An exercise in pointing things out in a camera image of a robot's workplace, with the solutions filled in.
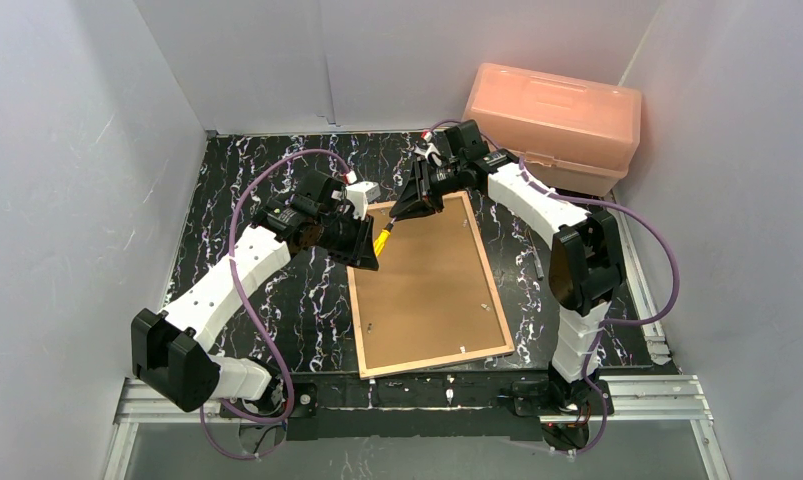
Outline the yellow handled screwdriver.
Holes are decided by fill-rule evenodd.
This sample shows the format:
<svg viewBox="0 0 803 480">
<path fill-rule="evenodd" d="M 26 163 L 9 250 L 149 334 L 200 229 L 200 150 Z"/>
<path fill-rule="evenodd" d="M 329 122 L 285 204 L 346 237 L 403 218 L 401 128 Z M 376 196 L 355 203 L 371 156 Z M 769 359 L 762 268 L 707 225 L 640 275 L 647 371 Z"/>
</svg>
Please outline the yellow handled screwdriver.
<svg viewBox="0 0 803 480">
<path fill-rule="evenodd" d="M 385 248 L 385 245 L 391 236 L 395 220 L 391 219 L 381 230 L 380 234 L 373 242 L 373 250 L 376 257 L 379 257 Z"/>
</svg>

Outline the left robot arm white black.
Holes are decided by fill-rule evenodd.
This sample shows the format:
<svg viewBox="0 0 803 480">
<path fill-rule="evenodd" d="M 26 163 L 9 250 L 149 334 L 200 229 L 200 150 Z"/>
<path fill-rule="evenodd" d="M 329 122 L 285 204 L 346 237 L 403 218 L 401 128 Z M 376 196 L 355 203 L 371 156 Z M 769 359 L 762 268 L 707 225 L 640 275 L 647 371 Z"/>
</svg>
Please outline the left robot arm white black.
<svg viewBox="0 0 803 480">
<path fill-rule="evenodd" d="M 141 310 L 131 323 L 134 375 L 184 412 L 211 399 L 240 399 L 270 409 L 282 405 L 282 370 L 260 360 L 218 357 L 210 350 L 243 302 L 299 252 L 323 249 L 337 263 L 377 270 L 374 219 L 380 194 L 371 181 L 351 185 L 311 171 L 290 194 L 263 202 L 223 258 L 188 292 L 158 312 Z"/>
</svg>

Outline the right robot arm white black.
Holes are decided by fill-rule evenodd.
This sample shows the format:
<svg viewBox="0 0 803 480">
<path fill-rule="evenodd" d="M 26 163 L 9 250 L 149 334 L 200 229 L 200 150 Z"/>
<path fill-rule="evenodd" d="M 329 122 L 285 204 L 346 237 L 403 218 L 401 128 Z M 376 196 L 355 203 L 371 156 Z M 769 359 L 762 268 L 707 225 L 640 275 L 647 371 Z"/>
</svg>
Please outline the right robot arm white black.
<svg viewBox="0 0 803 480">
<path fill-rule="evenodd" d="M 473 120 L 457 122 L 444 134 L 447 152 L 438 149 L 432 131 L 423 133 L 390 218 L 401 222 L 434 215 L 448 195 L 467 190 L 523 220 L 550 250 L 546 278 L 560 321 L 551 359 L 554 375 L 567 384 L 595 380 L 602 323 L 626 279 L 616 219 L 554 193 L 529 173 L 520 156 L 492 147 Z"/>
</svg>

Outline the white wooden photo frame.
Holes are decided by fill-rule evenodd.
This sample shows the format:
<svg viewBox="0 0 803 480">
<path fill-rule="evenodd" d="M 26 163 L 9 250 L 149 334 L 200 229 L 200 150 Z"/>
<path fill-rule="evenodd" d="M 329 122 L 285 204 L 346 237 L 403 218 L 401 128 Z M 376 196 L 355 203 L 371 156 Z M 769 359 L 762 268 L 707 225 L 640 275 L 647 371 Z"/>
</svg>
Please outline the white wooden photo frame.
<svg viewBox="0 0 803 480">
<path fill-rule="evenodd" d="M 455 365 L 514 352 L 469 196 L 396 223 L 376 271 L 347 270 L 359 376 Z"/>
</svg>

